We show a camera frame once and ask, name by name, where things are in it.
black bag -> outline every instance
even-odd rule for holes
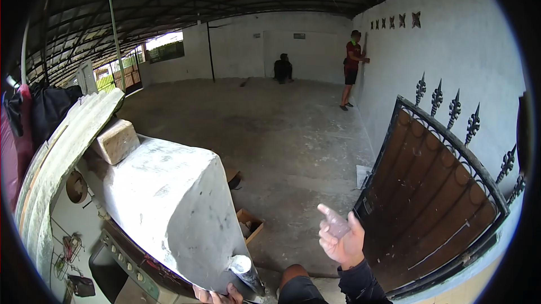
[[[83,96],[81,87],[57,88],[41,81],[30,87],[32,94],[32,141],[39,148],[64,120],[69,109]]]
[[[94,282],[90,278],[68,275],[68,279],[73,284],[73,293],[79,297],[90,297],[96,295]]]

metal spike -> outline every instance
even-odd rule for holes
[[[466,142],[464,142],[465,146],[468,146],[468,144],[470,144],[470,142],[472,141],[472,138],[477,133],[477,130],[479,130],[479,122],[480,122],[479,105],[480,104],[481,103],[477,104],[477,110],[475,111],[475,113],[471,115],[470,119],[468,120],[468,128],[467,128],[468,133],[466,134]]]
[[[502,164],[501,168],[502,170],[498,174],[498,178],[496,179],[496,184],[500,183],[502,179],[504,179],[505,176],[509,175],[509,172],[513,170],[513,163],[515,162],[515,151],[517,150],[517,145],[513,147],[513,150],[508,151],[504,155],[504,163]]]
[[[442,92],[442,79],[440,78],[440,84],[434,92],[432,93],[432,110],[430,111],[430,116],[434,117],[436,111],[442,105],[443,102],[443,92]]]
[[[461,109],[460,109],[460,102],[458,101],[459,96],[460,96],[460,89],[456,92],[456,97],[449,104],[449,116],[451,118],[449,119],[449,123],[447,124],[447,130],[451,129],[451,127],[454,124],[454,121],[457,120],[458,115],[460,115]]]
[[[513,188],[513,192],[511,192],[511,195],[509,196],[509,200],[507,201],[507,203],[511,204],[518,197],[518,195],[520,195],[520,193],[524,191],[525,188],[526,188],[526,181],[524,180],[524,176],[518,175],[517,184],[515,184],[515,187]]]
[[[426,83],[425,83],[425,72],[423,71],[423,78],[417,83],[417,90],[415,96],[415,106],[419,106],[421,102],[421,97],[425,95],[426,92]]]

metal fence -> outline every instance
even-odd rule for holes
[[[139,76],[139,62],[141,60],[142,55],[140,53],[132,53],[129,56],[122,58],[125,89],[127,93],[132,90],[128,88],[140,85],[141,78]],[[116,87],[122,88],[122,76],[118,61],[113,61],[105,66],[108,66],[109,74],[96,81],[98,91],[110,92]]]

black sleeve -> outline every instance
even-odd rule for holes
[[[340,276],[338,286],[342,293],[346,294],[347,304],[391,303],[381,285],[375,280],[366,259],[346,271],[338,267],[338,275]]]

concrete block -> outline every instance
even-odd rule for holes
[[[139,138],[131,122],[125,119],[111,120],[90,146],[111,165],[126,158],[139,146]]]

